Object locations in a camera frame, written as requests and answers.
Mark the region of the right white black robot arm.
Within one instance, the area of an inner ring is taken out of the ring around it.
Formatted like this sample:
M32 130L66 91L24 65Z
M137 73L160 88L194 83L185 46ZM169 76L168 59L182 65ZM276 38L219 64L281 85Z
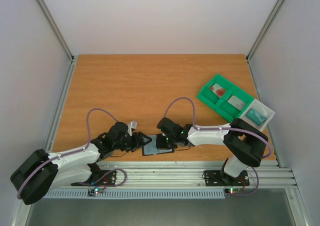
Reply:
M161 131L159 149L175 149L201 145L226 146L233 156L226 159L219 177L222 184L230 186L248 167L260 166L269 141L268 137L241 118L219 126L202 127L186 124L180 126L167 117L157 124Z

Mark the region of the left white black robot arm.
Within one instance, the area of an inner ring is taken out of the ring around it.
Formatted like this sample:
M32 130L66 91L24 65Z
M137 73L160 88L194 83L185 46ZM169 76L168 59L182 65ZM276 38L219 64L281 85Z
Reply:
M10 176L17 198L31 205L61 186L96 185L101 179L97 162L111 157L114 151L134 152L152 142L151 137L136 132L135 126L135 122L116 122L83 146L51 153L35 150Z

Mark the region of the black leather card holder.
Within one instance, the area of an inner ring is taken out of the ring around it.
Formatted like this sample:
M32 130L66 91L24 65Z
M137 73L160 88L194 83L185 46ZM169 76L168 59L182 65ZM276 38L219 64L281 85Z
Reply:
M148 135L148 136L152 138L152 142L141 149L142 156L154 156L154 155L170 154L175 152L174 149L165 149L165 150L157 149L156 134Z

